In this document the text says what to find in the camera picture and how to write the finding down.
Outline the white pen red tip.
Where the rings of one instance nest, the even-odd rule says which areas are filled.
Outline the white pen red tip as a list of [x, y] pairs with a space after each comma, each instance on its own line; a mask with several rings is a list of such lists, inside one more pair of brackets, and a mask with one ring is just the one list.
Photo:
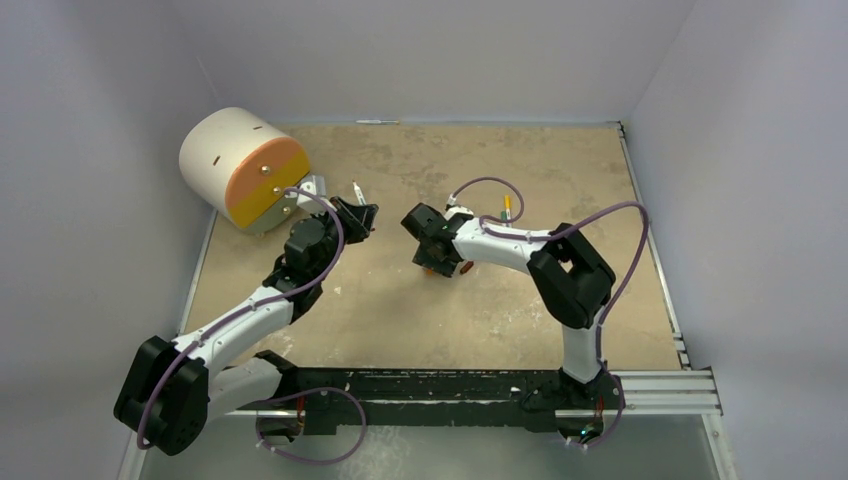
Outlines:
[[353, 181], [352, 185], [353, 185], [353, 190], [354, 190], [358, 204], [362, 205], [362, 206], [366, 205], [367, 200], [364, 196], [364, 193], [363, 193], [361, 187], [358, 185], [358, 183], [356, 181]]

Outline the white pen orange tip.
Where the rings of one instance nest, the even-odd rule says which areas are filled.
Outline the white pen orange tip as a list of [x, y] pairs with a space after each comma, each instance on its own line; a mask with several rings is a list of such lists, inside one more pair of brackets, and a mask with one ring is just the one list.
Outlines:
[[394, 126], [400, 125], [400, 120], [387, 120], [387, 119], [358, 119], [355, 120], [355, 123], [358, 125], [373, 125], [373, 126]]

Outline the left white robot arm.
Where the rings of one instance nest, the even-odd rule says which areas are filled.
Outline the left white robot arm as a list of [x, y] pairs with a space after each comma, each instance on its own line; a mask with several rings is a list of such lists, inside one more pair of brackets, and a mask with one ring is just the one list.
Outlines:
[[318, 212], [291, 228], [271, 273], [245, 300], [190, 333], [139, 346], [113, 409], [139, 449], [177, 455], [214, 418], [258, 401], [275, 409], [295, 402], [298, 382], [278, 365], [261, 356], [231, 363], [315, 305], [344, 248], [370, 236], [379, 211], [338, 196], [310, 198]]

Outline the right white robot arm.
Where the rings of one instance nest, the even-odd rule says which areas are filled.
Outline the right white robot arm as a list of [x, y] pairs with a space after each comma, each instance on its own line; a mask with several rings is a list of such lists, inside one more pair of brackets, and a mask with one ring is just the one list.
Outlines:
[[548, 313], [562, 325], [564, 399], [584, 407], [601, 391], [598, 328], [615, 273], [567, 223], [554, 231], [483, 224], [465, 207], [442, 213], [419, 203], [401, 220], [418, 242], [413, 263], [452, 277], [460, 266], [489, 263], [529, 275]]

